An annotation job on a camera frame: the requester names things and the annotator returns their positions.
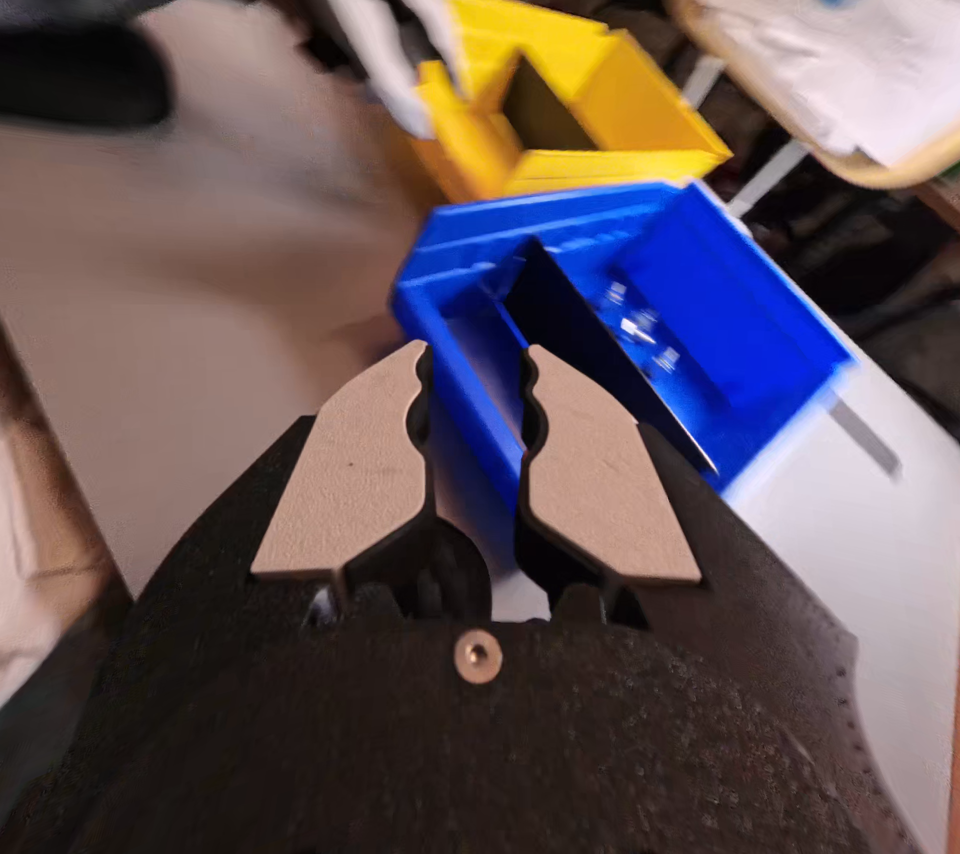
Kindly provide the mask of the blue plastic bin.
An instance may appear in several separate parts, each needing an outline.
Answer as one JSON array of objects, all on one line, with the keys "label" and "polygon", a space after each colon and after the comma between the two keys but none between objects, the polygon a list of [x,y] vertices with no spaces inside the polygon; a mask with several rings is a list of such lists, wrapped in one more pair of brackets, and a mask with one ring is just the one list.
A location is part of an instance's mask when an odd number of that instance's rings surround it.
[{"label": "blue plastic bin", "polygon": [[502,297],[541,240],[595,311],[609,281],[658,312],[680,352],[654,388],[712,458],[722,496],[852,361],[849,350],[697,184],[580,188],[447,205],[427,218],[390,308],[433,350],[434,386],[507,512],[518,501],[522,355]]}]

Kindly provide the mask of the black bin divider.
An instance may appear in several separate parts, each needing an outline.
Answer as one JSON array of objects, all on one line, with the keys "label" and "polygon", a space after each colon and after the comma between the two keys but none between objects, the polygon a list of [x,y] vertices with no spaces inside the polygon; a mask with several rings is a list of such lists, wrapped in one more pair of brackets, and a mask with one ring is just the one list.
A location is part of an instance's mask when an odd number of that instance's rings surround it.
[{"label": "black bin divider", "polygon": [[587,130],[523,54],[512,70],[501,112],[524,152],[598,149]]},{"label": "black bin divider", "polygon": [[526,343],[593,380],[636,421],[656,428],[702,476],[717,476],[713,459],[542,241],[530,237],[515,257],[519,267],[501,302]]}]

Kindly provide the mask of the black oblong pad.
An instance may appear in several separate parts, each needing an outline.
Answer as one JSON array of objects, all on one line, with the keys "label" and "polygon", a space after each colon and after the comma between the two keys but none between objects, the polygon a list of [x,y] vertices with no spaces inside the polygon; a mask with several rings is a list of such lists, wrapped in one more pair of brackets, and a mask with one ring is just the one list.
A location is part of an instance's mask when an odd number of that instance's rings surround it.
[{"label": "black oblong pad", "polygon": [[138,28],[94,23],[3,31],[1,115],[84,128],[146,128],[172,113],[170,69]]}]

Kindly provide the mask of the heap of silver bolts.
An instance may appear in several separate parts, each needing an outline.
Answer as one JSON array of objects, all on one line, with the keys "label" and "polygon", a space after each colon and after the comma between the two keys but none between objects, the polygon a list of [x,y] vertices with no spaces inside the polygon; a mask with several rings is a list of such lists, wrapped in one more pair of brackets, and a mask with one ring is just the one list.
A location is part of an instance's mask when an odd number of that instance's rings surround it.
[{"label": "heap of silver bolts", "polygon": [[608,281],[595,302],[606,330],[650,380],[672,375],[681,352],[659,313],[630,284]]}]

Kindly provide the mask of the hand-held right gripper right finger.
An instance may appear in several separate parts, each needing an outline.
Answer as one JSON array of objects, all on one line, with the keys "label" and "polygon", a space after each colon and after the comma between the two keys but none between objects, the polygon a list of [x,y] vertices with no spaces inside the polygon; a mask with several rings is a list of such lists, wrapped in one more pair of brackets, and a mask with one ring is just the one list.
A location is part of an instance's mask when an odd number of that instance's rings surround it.
[{"label": "hand-held right gripper right finger", "polygon": [[575,585],[608,612],[638,587],[700,586],[635,416],[540,344],[525,350],[522,375],[517,564],[550,609]]}]

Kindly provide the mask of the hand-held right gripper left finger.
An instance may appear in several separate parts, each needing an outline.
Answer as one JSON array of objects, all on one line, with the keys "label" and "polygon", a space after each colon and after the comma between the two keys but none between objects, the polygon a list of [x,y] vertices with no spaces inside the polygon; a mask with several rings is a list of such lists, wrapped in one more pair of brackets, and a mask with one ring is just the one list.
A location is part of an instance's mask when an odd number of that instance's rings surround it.
[{"label": "hand-held right gripper left finger", "polygon": [[319,580],[342,599],[363,584],[411,583],[433,550],[426,453],[432,353],[412,340],[318,410],[249,572]]}]

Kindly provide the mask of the yellow plastic bin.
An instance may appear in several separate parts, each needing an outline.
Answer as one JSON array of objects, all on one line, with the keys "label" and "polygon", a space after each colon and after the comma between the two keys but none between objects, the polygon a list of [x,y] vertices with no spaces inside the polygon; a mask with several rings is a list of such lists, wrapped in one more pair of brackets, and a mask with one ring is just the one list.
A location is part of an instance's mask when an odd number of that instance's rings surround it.
[{"label": "yellow plastic bin", "polygon": [[[426,174],[453,203],[648,181],[687,183],[732,152],[625,30],[519,0],[450,0],[468,94],[439,61],[418,68],[433,140],[411,139]],[[524,151],[501,112],[526,56],[597,145]]]}]

